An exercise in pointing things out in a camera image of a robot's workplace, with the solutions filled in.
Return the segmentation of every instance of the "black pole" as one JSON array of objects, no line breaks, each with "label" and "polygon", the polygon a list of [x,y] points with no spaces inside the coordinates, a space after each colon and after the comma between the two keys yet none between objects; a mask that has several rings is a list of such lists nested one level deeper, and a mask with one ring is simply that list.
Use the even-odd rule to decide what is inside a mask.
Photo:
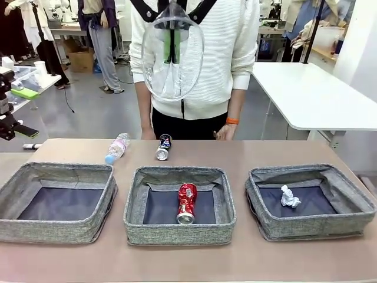
[{"label": "black pole", "polygon": [[33,2],[31,2],[31,5],[33,7],[35,22],[37,23],[37,27],[38,27],[38,34],[39,34],[39,37],[41,38],[41,44],[42,44],[42,47],[43,47],[45,55],[46,55],[46,61],[47,61],[46,64],[47,64],[47,66],[48,66],[48,68],[51,72],[51,75],[56,75],[54,68],[51,65],[51,57],[50,57],[50,54],[48,52],[48,48],[47,48],[46,43],[45,43],[45,37],[44,37],[43,30],[42,30],[42,27],[41,27],[41,22],[39,21],[38,10],[37,10],[38,6]]},{"label": "black pole", "polygon": [[305,54],[305,59],[304,59],[304,62],[303,62],[304,64],[307,64],[307,61],[309,60],[310,52],[312,52],[314,38],[315,38],[317,30],[318,30],[318,25],[319,25],[320,19],[322,17],[322,11],[323,11],[324,6],[325,6],[325,0],[322,0],[320,5],[319,5],[318,15],[316,17],[316,22],[314,24],[312,37],[310,38],[309,47],[307,48],[307,51],[306,51],[306,54]]}]

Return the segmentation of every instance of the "cardboard box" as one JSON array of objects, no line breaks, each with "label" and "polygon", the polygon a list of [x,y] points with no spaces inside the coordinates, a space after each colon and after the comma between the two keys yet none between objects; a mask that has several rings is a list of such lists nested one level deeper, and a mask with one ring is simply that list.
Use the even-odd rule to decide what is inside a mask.
[{"label": "cardboard box", "polygon": [[71,61],[71,71],[75,73],[93,72],[93,51],[79,46],[73,38],[63,42],[65,52]]}]

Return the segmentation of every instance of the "white crumpled tissue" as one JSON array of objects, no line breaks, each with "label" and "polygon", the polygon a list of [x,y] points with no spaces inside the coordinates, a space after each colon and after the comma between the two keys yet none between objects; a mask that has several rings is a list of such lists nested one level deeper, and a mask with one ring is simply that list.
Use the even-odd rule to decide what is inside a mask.
[{"label": "white crumpled tissue", "polygon": [[292,191],[288,189],[287,185],[282,186],[282,191],[283,191],[283,195],[281,199],[282,206],[291,206],[293,208],[296,208],[301,203],[299,198],[293,196]]}]

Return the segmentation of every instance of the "person in gray pants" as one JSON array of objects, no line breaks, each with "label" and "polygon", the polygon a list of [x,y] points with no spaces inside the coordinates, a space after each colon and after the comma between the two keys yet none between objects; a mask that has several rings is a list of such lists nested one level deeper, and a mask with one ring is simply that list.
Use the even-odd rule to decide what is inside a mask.
[{"label": "person in gray pants", "polygon": [[105,91],[122,93],[111,49],[111,29],[117,26],[114,0],[78,0],[82,30],[89,30],[105,82]]}]

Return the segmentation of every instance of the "white paper cup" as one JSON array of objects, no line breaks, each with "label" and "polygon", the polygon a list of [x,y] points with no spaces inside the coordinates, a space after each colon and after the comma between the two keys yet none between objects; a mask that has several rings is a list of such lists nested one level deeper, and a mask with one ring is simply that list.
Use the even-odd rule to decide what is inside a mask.
[{"label": "white paper cup", "polygon": [[37,61],[37,62],[34,62],[34,66],[36,66],[36,68],[38,69],[39,73],[43,76],[43,75],[48,75],[47,73],[47,69],[46,69],[46,63],[45,61]]}]

